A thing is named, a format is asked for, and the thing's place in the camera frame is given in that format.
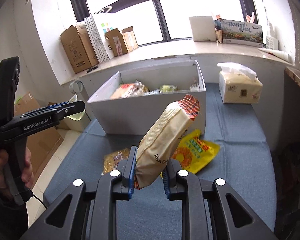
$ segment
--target white box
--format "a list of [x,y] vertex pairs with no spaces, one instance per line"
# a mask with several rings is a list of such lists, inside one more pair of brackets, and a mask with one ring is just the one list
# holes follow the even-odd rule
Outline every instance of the white box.
[[193,41],[216,41],[216,28],[212,16],[189,17]]
[[220,20],[224,43],[263,48],[262,26],[255,23]]
[[[196,79],[197,91],[190,91]],[[110,99],[122,83],[139,80],[149,90],[161,85],[176,85],[179,91],[159,95]],[[191,128],[199,128],[202,134],[206,124],[206,87],[196,60],[153,65],[117,72],[88,100],[95,117],[108,134],[145,135],[158,120],[168,104],[182,99],[186,94],[198,98],[200,113]]]
[[113,50],[105,32],[114,29],[113,13],[99,13],[84,19],[92,47],[99,63],[114,58]]

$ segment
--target snack bag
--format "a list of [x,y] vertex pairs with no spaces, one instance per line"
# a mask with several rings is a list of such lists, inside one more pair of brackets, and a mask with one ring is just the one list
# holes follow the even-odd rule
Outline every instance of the snack bag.
[[211,162],[220,149],[218,144],[200,140],[200,134],[201,131],[195,129],[184,136],[171,156],[172,159],[180,161],[184,170],[194,174]]
[[159,91],[160,94],[165,93],[165,92],[173,92],[173,91],[177,91],[178,87],[174,86],[174,85],[162,85],[161,87],[159,87]]
[[189,94],[167,106],[143,137],[137,150],[137,189],[149,186],[160,175],[177,148],[181,136],[193,123],[199,111],[198,99]]
[[136,84],[138,84],[138,89],[132,93],[132,97],[142,95],[144,93],[149,92],[149,89],[140,81],[136,80]]
[[130,150],[125,148],[120,151],[107,154],[103,158],[103,171],[101,175],[115,170],[118,167],[119,161],[128,159]]
[[194,82],[190,87],[190,91],[198,91],[200,89],[197,80],[194,78]]
[[138,83],[122,84],[110,97],[111,99],[128,98],[138,89]]

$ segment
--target white wall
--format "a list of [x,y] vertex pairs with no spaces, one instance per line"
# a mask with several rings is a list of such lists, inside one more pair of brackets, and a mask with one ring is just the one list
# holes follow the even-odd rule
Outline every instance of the white wall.
[[52,72],[62,84],[74,75],[60,40],[60,34],[76,23],[70,0],[31,0],[31,3],[37,35]]
[[295,28],[293,15],[288,0],[263,0],[268,21],[274,26],[276,38],[279,40],[279,50],[292,55],[295,61]]
[[[14,0],[13,15],[20,48],[29,73],[43,95],[45,102],[59,103],[67,101],[72,96],[69,88],[60,87],[51,67],[54,66],[62,71],[64,64],[59,62],[57,58],[47,58],[43,49],[43,47],[46,47],[50,52],[53,52],[56,47],[60,49],[58,44],[51,44],[49,41],[50,37],[56,34],[56,31],[51,28],[54,25],[54,20],[51,18],[54,12],[50,11],[49,4],[55,4],[56,0],[30,0],[27,5],[25,1]],[[44,35],[40,33],[40,36],[38,33],[40,28],[37,28],[36,24],[42,27],[48,22],[50,23],[48,25],[49,29],[46,30],[47,32]]]
[[16,98],[28,91],[38,99],[43,99],[37,86],[34,84],[22,55],[14,21],[14,0],[7,0],[0,9],[0,62],[9,57],[20,57],[20,80]]

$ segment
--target white storage box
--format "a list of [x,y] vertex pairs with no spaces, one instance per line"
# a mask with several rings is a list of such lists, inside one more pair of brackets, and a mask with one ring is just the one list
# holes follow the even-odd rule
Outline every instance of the white storage box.
[[[196,79],[197,91],[190,91]],[[120,84],[139,80],[150,91],[161,85],[176,85],[179,91],[159,95],[110,99]],[[206,88],[196,60],[153,65],[117,72],[88,100],[95,117],[108,134],[145,135],[158,120],[168,104],[182,99],[186,94],[198,98],[200,113],[191,128],[199,128],[202,134],[206,124]]]

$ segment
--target blue tablecloth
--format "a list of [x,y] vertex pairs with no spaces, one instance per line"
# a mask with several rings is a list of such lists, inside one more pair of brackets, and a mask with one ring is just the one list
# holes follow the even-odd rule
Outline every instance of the blue tablecloth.
[[[221,146],[218,155],[197,175],[206,180],[224,178],[274,230],[276,186],[266,137],[251,105],[223,104],[218,84],[206,84],[207,117],[203,138]],[[91,122],[58,168],[44,201],[52,203],[74,179],[100,177],[103,156],[138,145],[142,136],[105,135],[97,120]],[[130,201],[117,204],[119,240],[176,240],[181,238],[181,202],[167,200],[161,178]]]

